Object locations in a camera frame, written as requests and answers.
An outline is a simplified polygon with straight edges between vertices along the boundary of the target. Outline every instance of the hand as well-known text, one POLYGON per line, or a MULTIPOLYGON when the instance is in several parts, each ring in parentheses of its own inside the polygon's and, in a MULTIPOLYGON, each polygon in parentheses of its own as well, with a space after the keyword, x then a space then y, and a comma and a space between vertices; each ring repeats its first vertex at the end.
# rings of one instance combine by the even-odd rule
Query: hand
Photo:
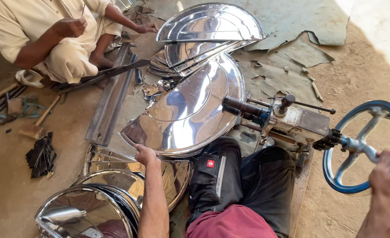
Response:
POLYGON ((138 28, 135 31, 138 32, 139 34, 144 34, 147 32, 157 33, 158 26, 155 23, 148 22, 142 25, 138 25, 138 28))
POLYGON ((136 144, 135 147, 136 147, 135 159, 139 163, 146 166, 151 162, 160 161, 157 158, 157 155, 155 154, 155 150, 145 147, 141 144, 136 144))
POLYGON ((369 177, 373 196, 390 199, 390 151, 384 150, 378 156, 379 162, 369 177))
POLYGON ((88 23, 84 18, 63 18, 54 23, 52 29, 54 30, 54 33, 61 38, 77 38, 83 35, 87 25, 88 23))

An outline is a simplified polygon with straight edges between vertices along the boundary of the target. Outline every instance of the stack of metal sheets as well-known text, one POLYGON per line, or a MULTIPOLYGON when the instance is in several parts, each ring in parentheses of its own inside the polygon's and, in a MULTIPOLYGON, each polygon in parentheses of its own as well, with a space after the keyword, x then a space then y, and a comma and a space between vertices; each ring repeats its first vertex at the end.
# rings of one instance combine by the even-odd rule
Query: stack of metal sheets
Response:
POLYGON ((166 21, 157 34, 166 45, 148 70, 182 79, 129 122, 120 133, 123 140, 186 157, 227 133, 236 116, 222 109, 223 98, 245 99, 242 73, 229 53, 263 38, 257 20, 230 4, 196 5, 166 21))
MULTIPOLYGON (((188 160, 161 162, 169 211, 190 178, 188 160)), ((137 237, 144 195, 145 166, 134 158, 91 145, 82 178, 51 196, 36 213, 41 237, 137 237)))
POLYGON ((157 41, 167 42, 148 71, 162 77, 186 77, 211 59, 264 38, 257 20, 244 9, 224 3, 187 8, 160 28, 157 41))

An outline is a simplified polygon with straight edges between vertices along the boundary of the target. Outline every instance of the man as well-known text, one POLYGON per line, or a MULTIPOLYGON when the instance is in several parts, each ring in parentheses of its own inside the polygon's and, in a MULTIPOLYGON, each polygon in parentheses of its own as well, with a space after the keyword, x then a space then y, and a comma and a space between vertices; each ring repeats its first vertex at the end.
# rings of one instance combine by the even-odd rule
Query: man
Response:
POLYGON ((113 66, 103 54, 120 40, 122 25, 158 31, 153 23, 135 24, 107 0, 0 0, 0 52, 19 68, 78 83, 113 66))
MULTIPOLYGON (((155 151, 136 145, 146 166, 139 238, 169 237, 169 217, 155 151)), ((390 151, 379 155, 370 174, 372 202, 357 238, 390 238, 390 151)), ((241 159, 239 144, 220 137, 205 147, 189 185, 187 238, 287 238, 294 188, 294 162, 278 147, 241 159), (225 157, 220 197, 217 171, 225 157)))

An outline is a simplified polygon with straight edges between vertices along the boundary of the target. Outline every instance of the red logo patch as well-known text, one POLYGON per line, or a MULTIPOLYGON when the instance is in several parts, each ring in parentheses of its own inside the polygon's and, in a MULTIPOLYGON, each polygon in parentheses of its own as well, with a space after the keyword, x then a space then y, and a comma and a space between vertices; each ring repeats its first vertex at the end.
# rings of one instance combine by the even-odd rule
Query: red logo patch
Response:
POLYGON ((214 160, 208 160, 207 167, 214 168, 214 160))

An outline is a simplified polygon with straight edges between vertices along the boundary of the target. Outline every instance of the gear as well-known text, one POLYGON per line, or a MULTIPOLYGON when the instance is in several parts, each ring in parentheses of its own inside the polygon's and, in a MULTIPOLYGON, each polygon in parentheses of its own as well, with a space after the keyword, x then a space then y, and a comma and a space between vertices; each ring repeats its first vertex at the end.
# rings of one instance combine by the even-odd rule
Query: gear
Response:
POLYGON ((341 131, 334 128, 329 129, 327 136, 313 143, 313 148, 319 151, 330 149, 341 143, 341 131))

